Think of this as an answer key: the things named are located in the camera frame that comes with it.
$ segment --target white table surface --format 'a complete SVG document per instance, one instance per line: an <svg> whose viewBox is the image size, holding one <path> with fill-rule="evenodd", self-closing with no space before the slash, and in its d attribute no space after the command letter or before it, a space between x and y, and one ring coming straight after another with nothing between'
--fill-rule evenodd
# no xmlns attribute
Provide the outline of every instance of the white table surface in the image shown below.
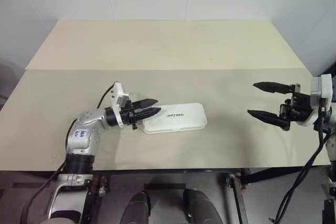
<svg viewBox="0 0 336 224"><path fill-rule="evenodd" d="M71 121L117 80L134 99L200 102L208 125L152 135L114 127L101 134L95 169L300 166L318 145L312 126L284 132L247 109L278 113L290 97L254 82L301 83L309 93L310 78L268 21L61 20L0 111L0 169L56 169ZM315 164L328 163L323 149Z"/></svg>

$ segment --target white box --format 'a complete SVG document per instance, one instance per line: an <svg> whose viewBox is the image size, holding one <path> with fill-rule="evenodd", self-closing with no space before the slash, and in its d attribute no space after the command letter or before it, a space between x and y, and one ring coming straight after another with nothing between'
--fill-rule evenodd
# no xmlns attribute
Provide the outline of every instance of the white box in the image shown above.
<svg viewBox="0 0 336 224"><path fill-rule="evenodd" d="M143 120L144 132L162 133L203 129L207 119L200 103L158 105L161 111Z"/></svg>

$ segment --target beige tabletop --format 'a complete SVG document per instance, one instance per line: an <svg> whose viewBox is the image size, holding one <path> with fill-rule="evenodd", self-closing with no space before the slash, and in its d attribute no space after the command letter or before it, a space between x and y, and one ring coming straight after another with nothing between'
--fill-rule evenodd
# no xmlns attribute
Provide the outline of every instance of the beige tabletop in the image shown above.
<svg viewBox="0 0 336 224"><path fill-rule="evenodd" d="M310 78L270 22L64 20L0 111L0 170L56 169L71 121L95 108L117 80L133 100L199 102L208 124L160 134L113 127L101 133L95 169L301 166L318 146L312 126L293 123L284 132L247 109L278 113L290 97L262 92L254 82L300 83L309 93ZM323 149L315 164L328 163Z"/></svg>

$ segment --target black cable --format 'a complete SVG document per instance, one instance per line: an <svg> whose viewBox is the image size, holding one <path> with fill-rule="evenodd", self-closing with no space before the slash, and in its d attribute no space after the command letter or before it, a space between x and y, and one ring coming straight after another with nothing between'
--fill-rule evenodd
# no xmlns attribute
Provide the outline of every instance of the black cable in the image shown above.
<svg viewBox="0 0 336 224"><path fill-rule="evenodd" d="M65 161L61 164L61 166L52 174L52 176L45 181L45 183L34 193L34 195L30 198L30 200L26 203L26 205L22 209L20 224L27 224L28 221L28 213L31 204L33 203L34 199L41 193L41 191L60 173L63 166L65 165Z"/></svg>
<svg viewBox="0 0 336 224"><path fill-rule="evenodd" d="M102 95L102 97L100 98L100 101L97 105L97 109L100 108L101 103L103 101L103 99L105 98L105 96L107 95L108 92L110 92L110 90L113 88L114 84L109 87L105 93ZM71 128L73 127L73 125L75 124L77 118L73 120L73 122L70 124L70 127L67 131L67 135L66 135L66 140L65 140L65 149L67 149L68 146L68 137L71 131ZM60 173L60 171L62 170L62 168L65 165L65 161L61 164L61 166L52 174L52 176L34 193L34 195L30 198L30 200L26 203L26 205L23 207L22 209L22 213L21 213L21 218L20 218L20 224L27 224L28 222L28 213L29 213L29 208L31 206L31 204L33 203L34 199L41 193L41 191Z"/></svg>
<svg viewBox="0 0 336 224"><path fill-rule="evenodd" d="M324 118L321 117L319 118L319 127L318 127L318 132L319 132L319 146L317 148L317 150L314 152L314 154L310 157L310 159L306 162L306 164L304 165L304 167L302 168L301 172L299 173L299 175L297 176L293 186L288 190L288 192L285 194L284 198L282 199L282 202L279 206L277 215L275 220L271 219L270 220L272 222L274 222L275 224L279 224L282 220L282 218L285 215L285 212L289 206L290 200L294 194L295 189L303 182L303 180L305 179L305 177L307 176L310 168L312 167L316 157L318 156L318 154L321 152L321 150L323 149L323 146L325 144L325 142L328 140L328 138L330 137L330 133L328 133L325 138L323 139L323 123L324 123Z"/></svg>

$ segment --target cable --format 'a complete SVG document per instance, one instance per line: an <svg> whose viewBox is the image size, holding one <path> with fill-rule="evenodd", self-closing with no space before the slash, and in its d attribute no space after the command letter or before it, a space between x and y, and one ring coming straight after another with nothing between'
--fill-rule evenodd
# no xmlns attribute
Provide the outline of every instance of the cable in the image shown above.
<svg viewBox="0 0 336 224"><path fill-rule="evenodd" d="M113 88L114 84L109 87L105 93L102 95L102 97L100 98L100 101L97 105L97 109L100 108L102 101L104 100L105 96L107 95L108 92L110 92L110 90ZM70 127L67 131L67 135L66 135L66 139L65 139L65 149L67 149L68 146L68 138L69 138L69 134L71 131L71 128L73 127L73 125L75 124L77 118L73 120L73 122L70 124ZM60 171L62 170L62 168L65 165L65 161L61 164L61 166L52 174L52 176L34 193L34 195L30 198L30 200L26 203L26 205L23 207L22 212L21 212L21 218L20 218L20 224L27 224L28 222L28 213L29 213L29 208L31 206L31 204L33 203L34 199L42 192L42 190L60 173Z"/></svg>
<svg viewBox="0 0 336 224"><path fill-rule="evenodd" d="M52 176L45 181L45 183L34 193L34 195L30 198L30 200L26 203L26 205L22 209L20 224L27 224L28 220L28 213L31 204L33 203L34 199L41 193L41 191L60 173L62 168L65 165L65 161L61 164L61 166L52 174Z"/></svg>
<svg viewBox="0 0 336 224"><path fill-rule="evenodd" d="M310 159L306 162L306 164L304 165L304 167L302 168L301 172L299 173L299 175L297 176L293 186L288 190L288 192L285 194L285 196L282 199L282 202L279 206L277 215L275 219L271 219L269 218L270 221L272 221L274 224L279 224L282 220L282 218L285 215L285 212L289 206L290 200L294 194L295 189L303 182L303 180L305 179L305 177L307 176L310 168L312 167L316 157L318 156L318 154L321 152L321 150L323 149L323 146L325 144L325 142L328 140L328 138L330 137L330 133L328 133L325 138L323 138L323 123L324 123L324 118L320 117L319 118L319 126L318 126L318 132L319 132L319 146L317 148L317 150L314 152L314 154L310 157Z"/></svg>

